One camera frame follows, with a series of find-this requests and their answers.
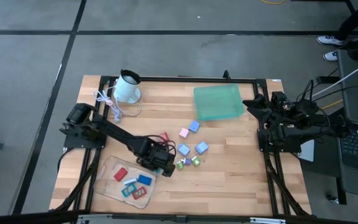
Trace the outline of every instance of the teal tray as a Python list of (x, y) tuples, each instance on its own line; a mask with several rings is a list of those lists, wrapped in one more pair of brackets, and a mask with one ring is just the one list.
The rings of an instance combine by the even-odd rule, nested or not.
[(196, 87), (194, 101), (199, 121), (236, 118), (244, 113), (236, 84)]

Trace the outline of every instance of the wooden tabletop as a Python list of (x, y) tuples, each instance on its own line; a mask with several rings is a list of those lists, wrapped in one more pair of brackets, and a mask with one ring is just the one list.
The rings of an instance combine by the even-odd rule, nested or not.
[[(84, 76), (78, 95), (79, 103), (94, 105), (92, 94), (98, 89), (99, 80), (100, 76)], [(251, 114), (246, 111), (235, 119), (201, 122), (198, 132), (190, 134), (186, 140), (178, 135), (181, 128), (187, 128), (191, 120), (196, 119), (194, 87), (211, 85), (224, 84), (142, 82), (139, 85), (142, 111), (136, 117), (124, 116), (118, 126), (133, 135), (167, 132), (171, 140), (177, 144), (184, 142), (192, 149), (205, 141), (209, 149), (199, 167), (176, 169), (171, 177), (160, 175), (150, 202), (144, 209), (94, 193), (92, 212), (243, 216), (272, 214), (263, 154), (257, 143), (258, 122)], [(280, 80), (267, 80), (267, 85), (269, 95), (272, 91), (283, 90)], [(254, 98), (251, 84), (239, 84), (239, 89), (243, 100)], [(123, 109), (136, 112), (137, 107), (123, 106)], [(109, 120), (113, 122), (111, 112)], [(50, 208), (59, 206), (77, 184), (83, 154), (84, 149), (74, 149), (63, 158)], [(125, 145), (112, 138), (108, 138), (102, 150), (98, 170), (101, 170), (109, 156), (132, 163), (136, 159)], [(299, 160), (287, 153), (282, 153), (281, 158), (286, 186), (302, 208), (310, 213)], [(81, 208), (85, 206), (87, 188), (86, 185)], [(276, 193), (278, 207), (282, 212), (277, 186)]]

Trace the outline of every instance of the sneaker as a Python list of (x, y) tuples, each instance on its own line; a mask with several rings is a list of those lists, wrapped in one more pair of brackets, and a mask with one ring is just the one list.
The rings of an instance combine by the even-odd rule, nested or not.
[(334, 36), (320, 36), (317, 37), (316, 40), (319, 44), (329, 44), (335, 46), (341, 46), (344, 43), (343, 40), (337, 40)]
[(327, 62), (336, 62), (336, 60), (338, 59), (336, 50), (334, 50), (333, 52), (328, 52), (328, 53), (324, 54), (323, 58)]

